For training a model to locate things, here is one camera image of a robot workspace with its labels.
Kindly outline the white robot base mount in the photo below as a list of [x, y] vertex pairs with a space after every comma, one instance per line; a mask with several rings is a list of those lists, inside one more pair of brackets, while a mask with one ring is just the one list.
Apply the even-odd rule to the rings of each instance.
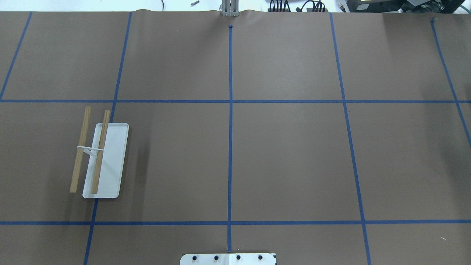
[[185, 254], [180, 265], [277, 265], [277, 258], [272, 253]]

